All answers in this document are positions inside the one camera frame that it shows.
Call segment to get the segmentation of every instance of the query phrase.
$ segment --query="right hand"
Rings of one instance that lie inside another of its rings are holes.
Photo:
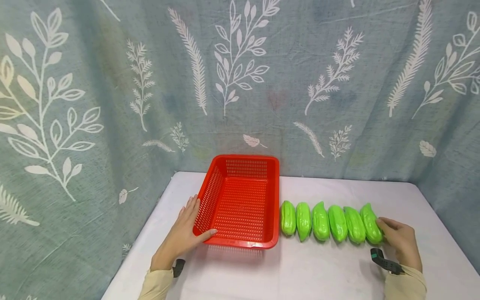
[[[385,217],[378,218],[376,222],[384,232],[388,243],[395,248],[398,262],[422,272],[415,230],[406,224]]]

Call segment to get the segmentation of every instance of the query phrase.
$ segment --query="left hand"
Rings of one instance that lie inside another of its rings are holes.
[[[162,245],[152,257],[151,272],[170,270],[178,256],[190,251],[216,234],[216,229],[207,230],[199,236],[193,234],[193,225],[199,209],[200,199],[198,199],[198,196],[190,197],[187,206],[180,210],[177,221],[175,221]]]

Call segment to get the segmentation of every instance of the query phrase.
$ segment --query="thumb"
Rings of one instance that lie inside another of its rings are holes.
[[[208,240],[209,238],[214,236],[217,232],[218,232],[218,230],[216,230],[216,229],[209,229],[209,230],[205,231],[204,233],[202,233],[201,235],[199,235],[197,237],[198,243],[201,243],[201,242],[204,242],[204,241]]]

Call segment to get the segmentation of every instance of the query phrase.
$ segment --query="hand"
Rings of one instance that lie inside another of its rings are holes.
[[[193,225],[200,209],[200,199],[197,195],[190,197],[187,206],[184,206],[179,213],[177,221],[173,224],[167,237],[152,257],[150,271],[170,270],[175,259],[208,240],[216,229],[210,229],[199,236],[193,234]]]
[[[376,222],[384,232],[388,243],[395,248],[398,262],[422,272],[415,230],[406,224],[384,217],[378,218]]]

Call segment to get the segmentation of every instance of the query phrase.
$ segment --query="toy bitter melon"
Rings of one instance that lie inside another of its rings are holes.
[[[334,239],[343,242],[347,238],[348,227],[343,209],[338,205],[332,205],[328,209],[328,219]]]
[[[312,210],[313,235],[318,240],[328,240],[330,238],[330,224],[328,222],[328,213],[324,208],[324,202],[321,201]]]
[[[348,237],[350,241],[361,244],[365,242],[365,226],[358,211],[345,206],[345,219],[347,219]]]
[[[283,202],[280,218],[282,232],[285,233],[285,235],[295,234],[295,229],[297,228],[295,207],[290,201]]]
[[[312,219],[310,217],[310,208],[305,202],[297,205],[297,231],[299,232],[300,241],[304,241],[312,230]]]
[[[365,225],[365,233],[370,243],[376,245],[382,241],[382,232],[377,226],[375,220],[377,216],[372,210],[370,203],[365,204],[360,210],[360,216]]]

